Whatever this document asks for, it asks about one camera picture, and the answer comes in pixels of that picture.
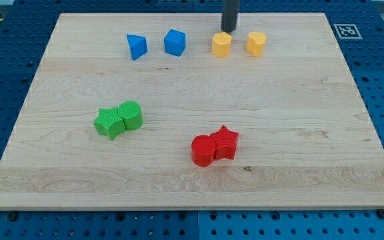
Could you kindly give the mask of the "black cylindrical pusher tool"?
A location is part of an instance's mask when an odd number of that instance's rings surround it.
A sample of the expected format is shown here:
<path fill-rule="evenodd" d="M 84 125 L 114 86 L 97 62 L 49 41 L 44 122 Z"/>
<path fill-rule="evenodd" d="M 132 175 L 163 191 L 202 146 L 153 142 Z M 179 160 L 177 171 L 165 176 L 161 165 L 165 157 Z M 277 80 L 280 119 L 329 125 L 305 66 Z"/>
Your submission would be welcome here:
<path fill-rule="evenodd" d="M 239 0 L 224 0 L 221 15 L 221 30 L 231 33 L 236 29 Z"/>

